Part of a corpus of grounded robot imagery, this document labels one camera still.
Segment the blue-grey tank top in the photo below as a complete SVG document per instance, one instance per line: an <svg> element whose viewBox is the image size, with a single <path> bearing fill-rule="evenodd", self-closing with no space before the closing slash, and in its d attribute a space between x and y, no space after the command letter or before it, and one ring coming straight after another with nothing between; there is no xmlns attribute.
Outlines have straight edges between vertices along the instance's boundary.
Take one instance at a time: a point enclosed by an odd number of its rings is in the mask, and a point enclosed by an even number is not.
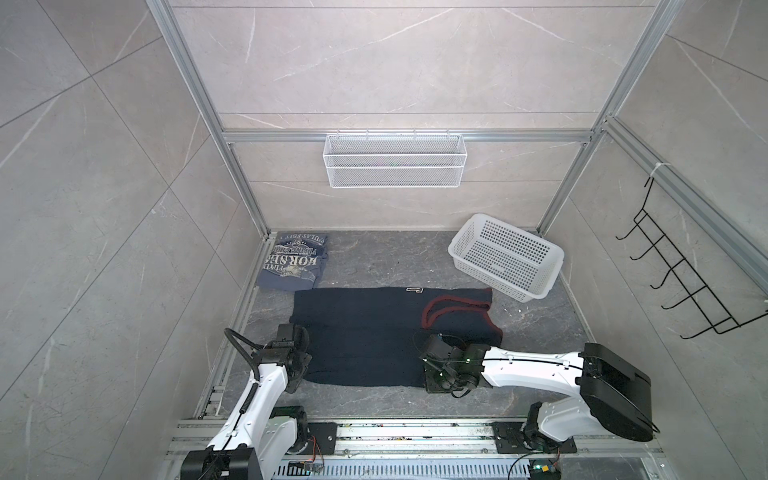
<svg viewBox="0 0 768 480"><path fill-rule="evenodd" d="M326 234L281 234L259 272L256 284L261 288L288 292L315 288L328 261L327 243Z"/></svg>

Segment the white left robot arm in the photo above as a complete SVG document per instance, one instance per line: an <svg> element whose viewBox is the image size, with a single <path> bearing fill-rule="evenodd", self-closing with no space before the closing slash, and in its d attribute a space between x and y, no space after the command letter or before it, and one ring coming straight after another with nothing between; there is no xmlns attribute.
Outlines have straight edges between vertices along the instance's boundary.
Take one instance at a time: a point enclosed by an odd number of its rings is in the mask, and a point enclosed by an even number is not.
<svg viewBox="0 0 768 480"><path fill-rule="evenodd" d="M287 454L308 448L306 412L301 406L277 407L279 397L297 389L311 356L295 347L267 346L224 426L202 450L187 454L182 479L270 479Z"/></svg>

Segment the dark navy tank top pile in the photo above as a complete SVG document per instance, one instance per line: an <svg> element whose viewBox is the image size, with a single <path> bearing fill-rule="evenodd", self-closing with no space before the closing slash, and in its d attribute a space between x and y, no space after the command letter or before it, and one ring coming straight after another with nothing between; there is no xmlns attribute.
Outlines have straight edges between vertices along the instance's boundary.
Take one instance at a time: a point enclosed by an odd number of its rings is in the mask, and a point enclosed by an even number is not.
<svg viewBox="0 0 768 480"><path fill-rule="evenodd" d="M322 288L295 293L290 321L309 335L307 381L421 387L420 350L430 336L457 347L501 345L492 302L489 288Z"/></svg>

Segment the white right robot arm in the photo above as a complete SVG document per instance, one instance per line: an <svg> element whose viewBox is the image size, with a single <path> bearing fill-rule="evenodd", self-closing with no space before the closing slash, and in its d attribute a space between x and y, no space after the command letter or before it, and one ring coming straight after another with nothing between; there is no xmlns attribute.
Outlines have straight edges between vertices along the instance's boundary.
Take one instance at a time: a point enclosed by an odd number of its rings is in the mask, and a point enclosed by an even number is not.
<svg viewBox="0 0 768 480"><path fill-rule="evenodd" d="M576 436L613 434L649 442L659 432L652 420L648 375L597 343L580 352L514 352L484 344L453 346L438 335L420 359L430 393L462 398L479 387L524 387L560 394L535 402L514 433L503 433L527 450L550 453Z"/></svg>

